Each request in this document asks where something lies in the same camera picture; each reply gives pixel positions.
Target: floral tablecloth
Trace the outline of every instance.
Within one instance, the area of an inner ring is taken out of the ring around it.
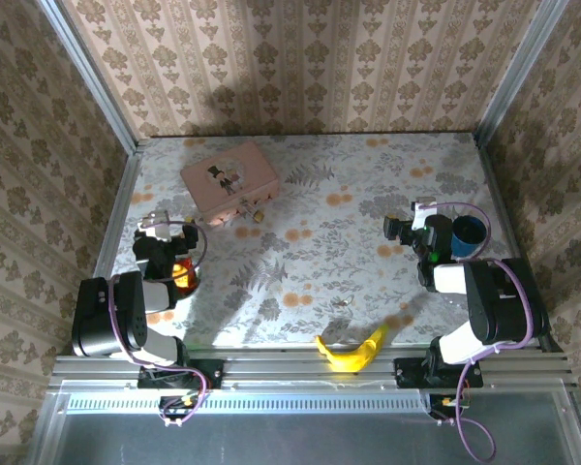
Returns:
[[[467,320],[465,298],[427,293],[411,249],[383,237],[383,215],[410,218],[417,197],[479,205],[493,227],[485,255],[510,255],[469,134],[153,139],[113,271],[137,269],[133,235],[148,212],[199,218],[183,167],[248,139],[278,173],[279,198],[261,208],[259,225],[239,217],[205,226],[200,287],[176,309],[148,316],[151,327],[189,346],[302,345],[321,333],[329,343],[351,343],[386,317],[392,343],[453,330]]]

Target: blue cup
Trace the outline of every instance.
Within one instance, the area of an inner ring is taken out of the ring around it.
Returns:
[[[474,216],[459,216],[452,223],[452,255],[465,258],[472,255],[486,239],[486,226]]]

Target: black mount bracket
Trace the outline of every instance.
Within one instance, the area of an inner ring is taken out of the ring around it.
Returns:
[[[464,365],[450,365],[443,361],[439,349],[439,337],[433,339],[426,351],[425,358],[405,357],[395,358],[394,373],[396,384],[400,389],[453,388],[458,386],[458,380]],[[482,371],[479,363],[467,373],[470,388],[482,388]]]
[[[220,358],[192,359],[187,354],[183,341],[174,337],[176,352],[178,353],[177,366],[195,368],[201,371],[207,379],[209,389],[222,388],[224,379],[224,361]],[[191,373],[164,371],[141,368],[138,375],[138,389],[199,389],[200,379]]]

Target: glass panel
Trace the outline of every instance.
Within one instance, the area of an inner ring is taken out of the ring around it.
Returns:
[[[479,394],[470,418],[483,422],[503,464],[575,463],[553,394]],[[472,426],[470,444],[488,454]],[[454,427],[424,415],[201,415],[164,427],[154,415],[67,416],[59,464],[311,463],[473,464]]]

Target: patterned wallpaper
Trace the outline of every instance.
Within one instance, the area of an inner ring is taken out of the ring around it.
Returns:
[[[138,138],[474,129],[538,0],[62,0]]]
[[[35,3],[0,0],[0,463],[31,438],[124,163]]]
[[[581,1],[569,2],[489,153],[581,385]]]

